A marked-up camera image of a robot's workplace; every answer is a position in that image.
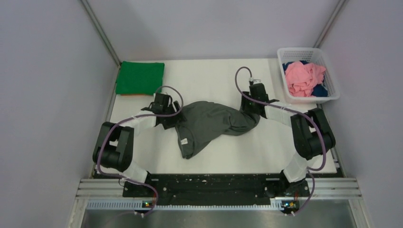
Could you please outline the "dark grey t-shirt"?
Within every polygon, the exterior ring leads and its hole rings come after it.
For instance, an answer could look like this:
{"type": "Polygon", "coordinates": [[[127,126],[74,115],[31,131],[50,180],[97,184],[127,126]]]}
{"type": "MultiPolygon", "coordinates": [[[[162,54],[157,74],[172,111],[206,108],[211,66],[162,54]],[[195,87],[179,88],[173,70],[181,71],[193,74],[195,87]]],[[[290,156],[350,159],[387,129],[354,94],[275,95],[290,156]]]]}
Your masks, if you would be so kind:
{"type": "Polygon", "coordinates": [[[255,128],[260,116],[218,103],[198,101],[182,109],[184,122],[175,126],[182,158],[190,159],[221,135],[240,136],[255,128]]]}

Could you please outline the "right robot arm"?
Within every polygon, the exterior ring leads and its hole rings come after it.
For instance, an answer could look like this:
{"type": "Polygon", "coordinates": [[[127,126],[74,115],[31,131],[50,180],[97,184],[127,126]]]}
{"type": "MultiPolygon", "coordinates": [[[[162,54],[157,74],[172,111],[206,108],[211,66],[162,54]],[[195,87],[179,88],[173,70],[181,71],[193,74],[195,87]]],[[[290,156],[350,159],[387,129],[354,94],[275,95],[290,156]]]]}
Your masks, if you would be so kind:
{"type": "Polygon", "coordinates": [[[270,196],[291,196],[296,192],[307,172],[313,170],[316,159],[322,158],[319,169],[324,167],[326,153],[335,146],[336,140],[322,109],[302,113],[286,107],[279,100],[270,100],[264,85],[254,78],[249,80],[249,91],[242,92],[241,107],[292,130],[295,152],[280,172],[279,180],[270,188],[270,196]]]}

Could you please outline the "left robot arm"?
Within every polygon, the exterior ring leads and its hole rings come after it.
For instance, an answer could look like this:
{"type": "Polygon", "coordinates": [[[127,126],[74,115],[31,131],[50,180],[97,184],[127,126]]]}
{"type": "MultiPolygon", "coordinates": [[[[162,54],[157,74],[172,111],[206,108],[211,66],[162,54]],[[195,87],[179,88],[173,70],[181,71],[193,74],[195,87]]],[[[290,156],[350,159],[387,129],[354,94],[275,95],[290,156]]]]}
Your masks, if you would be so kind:
{"type": "Polygon", "coordinates": [[[137,114],[117,123],[104,122],[93,152],[96,172],[119,178],[134,184],[140,196],[152,192],[152,183],[147,180],[149,172],[134,160],[134,140],[140,133],[162,125],[164,129],[174,127],[184,120],[183,100],[175,101],[163,93],[154,94],[154,100],[137,114]]]}

